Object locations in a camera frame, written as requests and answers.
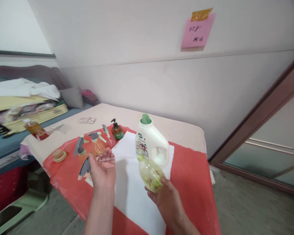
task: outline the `green stool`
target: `green stool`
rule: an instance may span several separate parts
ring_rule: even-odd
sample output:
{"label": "green stool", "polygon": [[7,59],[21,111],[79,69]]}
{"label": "green stool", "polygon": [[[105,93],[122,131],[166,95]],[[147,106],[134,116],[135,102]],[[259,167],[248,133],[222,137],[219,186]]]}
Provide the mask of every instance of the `green stool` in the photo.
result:
{"label": "green stool", "polygon": [[[43,191],[43,181],[35,173],[28,173],[28,181],[37,182],[37,189],[29,188],[27,192],[0,212],[0,235],[17,224],[30,213],[40,210],[49,200],[49,195]],[[13,218],[6,221],[11,213],[17,213]]]}

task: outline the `door frame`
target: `door frame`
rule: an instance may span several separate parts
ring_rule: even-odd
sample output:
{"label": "door frame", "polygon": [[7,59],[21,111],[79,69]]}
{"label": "door frame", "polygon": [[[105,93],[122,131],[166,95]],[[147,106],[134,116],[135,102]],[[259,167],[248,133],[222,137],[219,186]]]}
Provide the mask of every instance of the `door frame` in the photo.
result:
{"label": "door frame", "polygon": [[208,160],[218,168],[294,195],[294,187],[224,164],[249,137],[294,97],[294,61],[248,113],[244,120]]}

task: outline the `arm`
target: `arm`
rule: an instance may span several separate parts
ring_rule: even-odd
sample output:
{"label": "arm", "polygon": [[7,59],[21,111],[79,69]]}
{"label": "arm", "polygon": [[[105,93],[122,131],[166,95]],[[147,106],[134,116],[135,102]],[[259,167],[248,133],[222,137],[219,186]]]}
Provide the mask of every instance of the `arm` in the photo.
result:
{"label": "arm", "polygon": [[[113,158],[114,154],[107,148],[99,159]],[[115,161],[97,163],[89,154],[91,178],[94,194],[84,229],[84,235],[112,234],[112,218],[114,207]]]}
{"label": "arm", "polygon": [[162,189],[153,193],[147,189],[148,196],[156,204],[166,225],[174,234],[200,235],[197,228],[187,217],[178,190],[170,180],[161,178]]}

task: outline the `white detergent bottle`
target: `white detergent bottle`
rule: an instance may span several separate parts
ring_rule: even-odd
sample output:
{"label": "white detergent bottle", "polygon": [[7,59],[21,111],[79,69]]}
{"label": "white detergent bottle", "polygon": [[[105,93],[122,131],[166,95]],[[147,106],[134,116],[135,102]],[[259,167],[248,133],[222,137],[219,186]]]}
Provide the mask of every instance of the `white detergent bottle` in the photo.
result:
{"label": "white detergent bottle", "polygon": [[139,121],[135,147],[137,156],[141,154],[141,149],[144,157],[150,158],[160,167],[169,163],[169,143],[154,126],[153,120],[147,114],[143,114]]}

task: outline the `orange sticky note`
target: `orange sticky note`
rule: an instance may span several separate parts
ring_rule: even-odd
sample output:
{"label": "orange sticky note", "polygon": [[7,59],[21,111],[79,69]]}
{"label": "orange sticky note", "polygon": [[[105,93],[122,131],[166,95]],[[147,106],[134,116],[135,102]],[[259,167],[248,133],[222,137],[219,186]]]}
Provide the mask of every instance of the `orange sticky note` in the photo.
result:
{"label": "orange sticky note", "polygon": [[213,8],[201,10],[201,11],[194,11],[192,13],[192,18],[190,21],[201,21],[201,20],[207,20],[209,18],[210,12]]}
{"label": "orange sticky note", "polygon": [[215,16],[216,13],[210,14],[207,20],[202,21],[191,21],[189,18],[185,26],[181,47],[185,48],[206,45]]}

